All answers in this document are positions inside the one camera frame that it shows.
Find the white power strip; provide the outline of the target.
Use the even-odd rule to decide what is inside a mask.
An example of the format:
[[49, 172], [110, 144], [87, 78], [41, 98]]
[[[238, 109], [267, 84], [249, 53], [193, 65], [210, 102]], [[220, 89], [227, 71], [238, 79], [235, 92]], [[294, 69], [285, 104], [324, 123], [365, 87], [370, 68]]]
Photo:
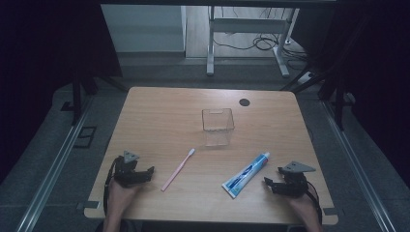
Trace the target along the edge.
[[302, 77], [298, 80], [299, 84], [304, 84], [307, 81], [311, 80], [314, 77], [314, 74], [312, 72], [306, 72], [305, 74], [302, 75]]

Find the grey metal floor rail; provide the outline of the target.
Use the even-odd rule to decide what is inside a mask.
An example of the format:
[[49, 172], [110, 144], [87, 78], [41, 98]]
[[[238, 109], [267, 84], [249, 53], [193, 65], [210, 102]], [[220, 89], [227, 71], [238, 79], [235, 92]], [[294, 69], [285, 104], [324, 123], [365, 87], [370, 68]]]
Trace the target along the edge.
[[322, 107], [325, 110], [328, 123], [330, 124], [336, 138], [343, 150], [343, 153], [346, 155], [347, 161], [352, 169], [352, 172], [359, 184], [359, 187], [364, 194], [366, 202], [371, 209], [376, 222], [378, 223], [382, 232], [395, 232], [395, 227], [392, 225], [389, 214], [386, 212], [378, 193], [370, 182], [367, 174], [365, 173], [357, 155], [354, 151], [347, 135], [343, 130], [339, 128], [334, 117], [335, 113], [332, 110], [332, 107], [328, 102], [321, 102]]
[[15, 232], [32, 232], [45, 207], [45, 204], [58, 180], [63, 167], [70, 155], [73, 145], [82, 129], [84, 122], [89, 114], [90, 107], [94, 97], [86, 97], [83, 105], [80, 107], [81, 114], [77, 121], [70, 127], [53, 163], [50, 165], [40, 186], [37, 188], [30, 204], [22, 216]]

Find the black metal stand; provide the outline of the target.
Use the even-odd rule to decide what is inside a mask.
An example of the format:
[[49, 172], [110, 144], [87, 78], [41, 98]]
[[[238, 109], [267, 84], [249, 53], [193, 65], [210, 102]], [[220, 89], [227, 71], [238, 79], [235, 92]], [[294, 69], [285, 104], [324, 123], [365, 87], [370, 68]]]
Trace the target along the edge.
[[339, 67], [334, 66], [325, 70], [324, 72], [317, 73], [303, 84], [300, 84], [299, 86], [293, 88], [293, 85], [295, 85], [306, 73], [308, 73], [311, 68], [312, 64], [305, 65], [305, 67], [295, 77], [293, 77], [285, 86], [281, 88], [281, 91], [290, 91], [294, 94], [297, 94], [306, 90], [312, 85], [323, 81], [324, 84], [318, 92], [318, 97], [320, 100], [327, 101], [332, 94], [336, 94], [334, 102], [334, 121], [337, 124], [337, 127], [343, 131], [344, 126], [342, 124], [342, 111], [343, 107], [345, 106], [344, 80], [339, 73]]
[[73, 126], [79, 122], [82, 116], [81, 90], [84, 90], [86, 95], [96, 95], [99, 91], [96, 81], [97, 78], [121, 92], [127, 93], [130, 90], [129, 87], [115, 80], [114, 76], [89, 74], [79, 65], [76, 65], [72, 70], [73, 104], [69, 106], [69, 110], [73, 113]]

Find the white metal desk frame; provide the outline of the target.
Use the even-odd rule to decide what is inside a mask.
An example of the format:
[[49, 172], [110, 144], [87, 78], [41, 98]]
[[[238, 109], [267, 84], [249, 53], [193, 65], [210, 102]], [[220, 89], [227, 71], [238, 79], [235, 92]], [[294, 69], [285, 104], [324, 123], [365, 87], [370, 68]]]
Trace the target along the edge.
[[290, 9], [285, 18], [240, 18], [240, 17], [215, 17], [215, 6], [208, 10], [209, 41], [207, 50], [206, 74], [212, 76], [215, 72], [216, 33], [242, 33], [242, 34], [270, 34], [278, 36], [278, 44], [271, 48], [281, 75], [286, 78], [290, 75], [282, 57], [284, 46], [289, 39], [289, 32], [293, 24], [296, 10]]

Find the clear plastic container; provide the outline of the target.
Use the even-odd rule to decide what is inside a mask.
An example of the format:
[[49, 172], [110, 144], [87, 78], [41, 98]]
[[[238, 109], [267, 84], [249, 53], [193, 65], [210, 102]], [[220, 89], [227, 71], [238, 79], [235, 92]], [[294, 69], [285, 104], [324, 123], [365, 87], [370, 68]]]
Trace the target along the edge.
[[202, 128], [205, 145], [208, 147], [227, 146], [235, 130], [231, 108], [213, 108], [202, 110]]

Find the person's right hand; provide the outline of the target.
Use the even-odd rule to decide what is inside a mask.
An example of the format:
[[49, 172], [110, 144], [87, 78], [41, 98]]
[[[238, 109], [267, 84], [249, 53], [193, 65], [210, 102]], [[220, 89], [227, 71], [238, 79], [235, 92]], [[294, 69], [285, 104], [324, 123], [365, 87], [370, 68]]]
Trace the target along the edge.
[[316, 215], [313, 202], [306, 194], [298, 198], [286, 197], [285, 200], [300, 219]]

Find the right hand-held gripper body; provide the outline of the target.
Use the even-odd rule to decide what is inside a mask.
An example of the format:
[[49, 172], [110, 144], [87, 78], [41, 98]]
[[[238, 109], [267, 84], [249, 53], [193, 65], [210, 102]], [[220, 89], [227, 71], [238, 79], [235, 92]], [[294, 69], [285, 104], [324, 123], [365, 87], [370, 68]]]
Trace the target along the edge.
[[290, 197], [300, 197], [308, 190], [308, 181], [305, 172], [310, 167], [297, 161], [291, 161], [284, 167], [279, 167], [278, 172], [282, 175], [284, 183], [278, 188], [288, 188]]

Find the blue and white toothpaste tube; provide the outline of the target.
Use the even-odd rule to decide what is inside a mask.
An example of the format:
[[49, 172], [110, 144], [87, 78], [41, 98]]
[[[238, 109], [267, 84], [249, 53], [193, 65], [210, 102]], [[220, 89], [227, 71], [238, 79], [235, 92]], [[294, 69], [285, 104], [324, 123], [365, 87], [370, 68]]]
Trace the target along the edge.
[[253, 161], [246, 165], [239, 173], [224, 182], [222, 188], [235, 199], [245, 185], [264, 167], [269, 161], [270, 153], [265, 152], [258, 155]]

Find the pink toothbrush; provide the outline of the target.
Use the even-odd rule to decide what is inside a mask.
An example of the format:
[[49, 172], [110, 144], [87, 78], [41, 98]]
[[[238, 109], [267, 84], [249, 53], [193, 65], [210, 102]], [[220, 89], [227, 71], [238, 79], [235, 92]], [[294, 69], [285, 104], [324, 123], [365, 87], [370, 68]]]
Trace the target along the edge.
[[195, 153], [195, 148], [191, 148], [186, 155], [186, 157], [183, 159], [183, 161], [179, 164], [179, 166], [174, 170], [174, 172], [171, 174], [171, 176], [167, 179], [167, 181], [164, 183], [164, 185], [161, 187], [161, 191], [164, 192], [168, 189], [168, 187], [171, 185], [171, 183], [174, 181], [174, 179], [177, 177], [177, 175], [180, 173], [180, 171], [183, 169], [185, 166], [186, 162], [188, 159]]

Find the person's left hand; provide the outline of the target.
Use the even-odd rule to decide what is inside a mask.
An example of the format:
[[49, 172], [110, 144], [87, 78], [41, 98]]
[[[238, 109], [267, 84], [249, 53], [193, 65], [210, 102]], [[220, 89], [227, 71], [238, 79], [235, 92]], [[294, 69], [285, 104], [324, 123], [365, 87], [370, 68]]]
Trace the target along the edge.
[[123, 214], [132, 203], [140, 186], [123, 188], [115, 180], [111, 180], [108, 186], [109, 195], [107, 200], [107, 212], [109, 214]]

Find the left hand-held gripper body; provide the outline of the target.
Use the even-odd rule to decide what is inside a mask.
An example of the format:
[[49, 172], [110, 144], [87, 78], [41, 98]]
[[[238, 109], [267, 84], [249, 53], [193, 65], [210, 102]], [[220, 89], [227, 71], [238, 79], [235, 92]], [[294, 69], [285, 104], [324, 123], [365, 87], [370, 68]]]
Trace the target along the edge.
[[122, 156], [116, 160], [114, 179], [123, 187], [130, 188], [133, 177], [139, 177], [135, 171], [139, 156], [125, 151]]

